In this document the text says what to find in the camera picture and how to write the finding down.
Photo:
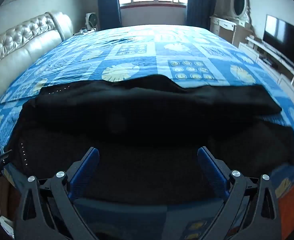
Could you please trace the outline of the black pants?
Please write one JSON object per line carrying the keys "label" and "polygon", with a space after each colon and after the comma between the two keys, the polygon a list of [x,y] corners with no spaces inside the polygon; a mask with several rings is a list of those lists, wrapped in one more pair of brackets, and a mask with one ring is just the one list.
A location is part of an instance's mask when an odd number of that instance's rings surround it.
{"label": "black pants", "polygon": [[294,165],[294,131],[266,116],[281,107],[261,85],[183,88],[163,75],[77,81],[27,101],[6,145],[16,168],[47,179],[93,147],[84,196],[141,205],[213,196],[201,180],[199,148],[248,177]]}

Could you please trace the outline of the cream tufted leather headboard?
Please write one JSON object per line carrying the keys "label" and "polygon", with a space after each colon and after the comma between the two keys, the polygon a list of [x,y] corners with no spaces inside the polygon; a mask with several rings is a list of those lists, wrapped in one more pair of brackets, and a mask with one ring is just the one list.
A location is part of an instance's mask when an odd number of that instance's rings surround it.
{"label": "cream tufted leather headboard", "polygon": [[46,12],[0,34],[0,98],[22,72],[72,35],[72,20],[58,11]]}

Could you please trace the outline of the white desk fan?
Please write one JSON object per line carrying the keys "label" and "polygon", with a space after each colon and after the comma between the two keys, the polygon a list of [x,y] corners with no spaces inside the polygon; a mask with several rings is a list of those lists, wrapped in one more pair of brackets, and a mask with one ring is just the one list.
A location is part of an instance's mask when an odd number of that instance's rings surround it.
{"label": "white desk fan", "polygon": [[87,30],[95,29],[98,24],[98,18],[96,13],[90,12],[85,16],[85,27]]}

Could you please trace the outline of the black flat television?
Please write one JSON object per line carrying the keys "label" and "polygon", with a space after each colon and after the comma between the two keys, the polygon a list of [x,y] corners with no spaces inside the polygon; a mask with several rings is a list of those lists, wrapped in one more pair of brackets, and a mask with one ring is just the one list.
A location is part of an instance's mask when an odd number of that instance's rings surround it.
{"label": "black flat television", "polygon": [[294,25],[267,15],[263,42],[294,66]]}

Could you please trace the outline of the left dark blue curtain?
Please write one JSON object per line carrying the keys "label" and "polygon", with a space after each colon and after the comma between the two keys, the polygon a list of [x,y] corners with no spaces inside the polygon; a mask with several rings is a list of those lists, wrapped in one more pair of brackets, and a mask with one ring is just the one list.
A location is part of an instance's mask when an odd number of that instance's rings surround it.
{"label": "left dark blue curtain", "polygon": [[101,30],[122,27],[119,0],[98,0],[98,15]]}

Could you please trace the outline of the dark blue curtain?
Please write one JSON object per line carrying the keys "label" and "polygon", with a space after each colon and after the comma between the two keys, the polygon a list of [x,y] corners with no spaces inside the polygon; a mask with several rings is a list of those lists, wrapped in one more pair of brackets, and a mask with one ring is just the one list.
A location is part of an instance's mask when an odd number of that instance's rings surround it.
{"label": "dark blue curtain", "polygon": [[216,0],[188,0],[186,25],[210,29],[210,16],[214,14]]}
{"label": "dark blue curtain", "polygon": [[122,27],[119,0],[98,0],[98,15],[101,30]]}

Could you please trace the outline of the blue patterned bed sheet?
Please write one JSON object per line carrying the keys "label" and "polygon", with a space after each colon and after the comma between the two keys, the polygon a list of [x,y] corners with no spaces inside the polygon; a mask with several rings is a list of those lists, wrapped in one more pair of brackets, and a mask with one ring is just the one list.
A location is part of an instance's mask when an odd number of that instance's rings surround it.
{"label": "blue patterned bed sheet", "polygon": [[[43,88],[150,75],[166,76],[183,88],[261,85],[282,109],[265,120],[294,131],[293,102],[240,49],[202,28],[141,25],[72,36],[22,72],[0,98],[0,149],[8,151],[23,105]],[[213,156],[228,175],[227,200],[213,192],[182,204],[119,203],[84,195],[71,202],[68,169],[39,179],[20,172],[14,156],[2,173],[21,193],[16,239],[282,239],[279,199],[284,185],[294,181],[294,165],[248,177]]]}

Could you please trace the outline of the right dark blue curtain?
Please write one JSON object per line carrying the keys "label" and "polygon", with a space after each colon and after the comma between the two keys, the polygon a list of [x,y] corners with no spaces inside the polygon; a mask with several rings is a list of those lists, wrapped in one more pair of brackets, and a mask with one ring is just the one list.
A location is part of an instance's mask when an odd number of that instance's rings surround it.
{"label": "right dark blue curtain", "polygon": [[216,0],[188,0],[186,25],[210,29],[210,16],[214,14]]}

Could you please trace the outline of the white tv cabinet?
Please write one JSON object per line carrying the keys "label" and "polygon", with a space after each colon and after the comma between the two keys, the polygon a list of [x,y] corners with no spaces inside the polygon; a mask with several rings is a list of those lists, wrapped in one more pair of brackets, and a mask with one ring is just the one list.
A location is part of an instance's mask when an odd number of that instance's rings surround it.
{"label": "white tv cabinet", "polygon": [[294,66],[265,44],[250,37],[245,40],[239,43],[240,51],[268,72],[294,104]]}

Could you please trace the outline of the oval vanity mirror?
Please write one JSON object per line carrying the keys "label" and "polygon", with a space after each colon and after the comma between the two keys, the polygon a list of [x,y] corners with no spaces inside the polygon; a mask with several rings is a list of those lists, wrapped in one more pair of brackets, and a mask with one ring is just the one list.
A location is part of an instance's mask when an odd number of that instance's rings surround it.
{"label": "oval vanity mirror", "polygon": [[249,0],[231,0],[231,13],[234,18],[251,23]]}

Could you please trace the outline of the white vanity dresser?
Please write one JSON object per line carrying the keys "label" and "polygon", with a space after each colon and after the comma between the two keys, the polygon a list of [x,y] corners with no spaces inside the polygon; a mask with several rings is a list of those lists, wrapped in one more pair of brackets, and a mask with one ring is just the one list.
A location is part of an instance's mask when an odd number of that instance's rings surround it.
{"label": "white vanity dresser", "polygon": [[215,16],[210,17],[210,31],[235,47],[238,47],[240,43],[247,43],[246,38],[254,35],[250,27],[246,28],[234,21]]}

